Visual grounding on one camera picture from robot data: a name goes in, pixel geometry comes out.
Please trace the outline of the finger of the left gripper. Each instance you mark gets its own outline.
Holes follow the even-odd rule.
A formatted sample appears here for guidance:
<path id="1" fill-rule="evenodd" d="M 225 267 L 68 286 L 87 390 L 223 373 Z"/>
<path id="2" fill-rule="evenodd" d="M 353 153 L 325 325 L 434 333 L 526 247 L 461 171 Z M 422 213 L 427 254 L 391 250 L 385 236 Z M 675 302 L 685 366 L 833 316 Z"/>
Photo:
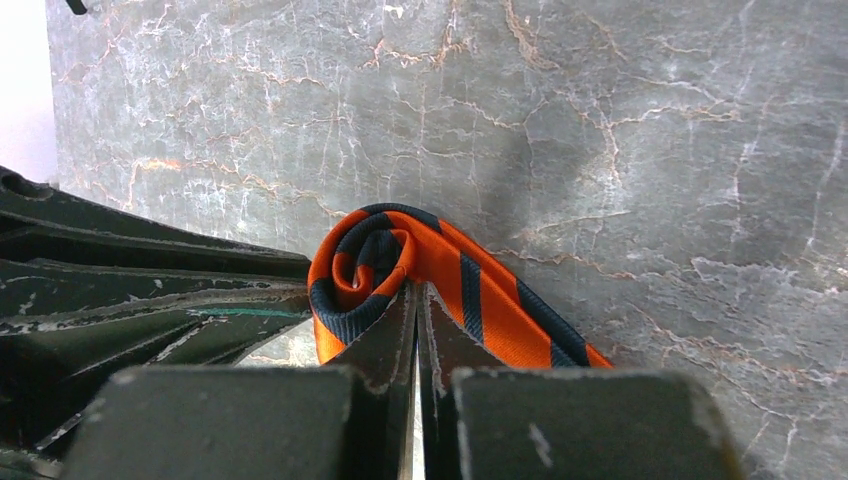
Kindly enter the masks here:
<path id="1" fill-rule="evenodd" d="M 303 279 L 297 253 L 180 230 L 1 170 L 1 257 Z"/>
<path id="2" fill-rule="evenodd" d="M 305 321 L 306 259 L 253 272 L 1 265 L 1 446 L 62 458 L 87 406 L 135 366 L 233 365 Z"/>

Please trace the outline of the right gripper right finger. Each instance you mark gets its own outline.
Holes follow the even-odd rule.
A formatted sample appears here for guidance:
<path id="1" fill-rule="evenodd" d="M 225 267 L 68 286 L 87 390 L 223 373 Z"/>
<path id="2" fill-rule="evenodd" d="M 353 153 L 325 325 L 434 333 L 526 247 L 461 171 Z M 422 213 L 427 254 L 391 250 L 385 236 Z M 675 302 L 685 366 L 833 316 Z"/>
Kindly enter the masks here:
<path id="1" fill-rule="evenodd" d="M 417 291 L 430 479 L 741 479 L 713 398 L 669 370 L 505 366 Z"/>

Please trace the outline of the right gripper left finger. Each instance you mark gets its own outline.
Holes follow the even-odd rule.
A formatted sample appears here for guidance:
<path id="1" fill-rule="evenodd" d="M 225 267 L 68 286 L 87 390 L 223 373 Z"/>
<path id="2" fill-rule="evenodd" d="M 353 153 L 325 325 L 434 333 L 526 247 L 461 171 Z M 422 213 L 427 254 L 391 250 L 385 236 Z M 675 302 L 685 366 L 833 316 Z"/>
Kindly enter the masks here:
<path id="1" fill-rule="evenodd" d="M 329 363 L 139 367 L 89 406 L 65 479 L 408 479 L 416 301 L 401 289 Z"/>

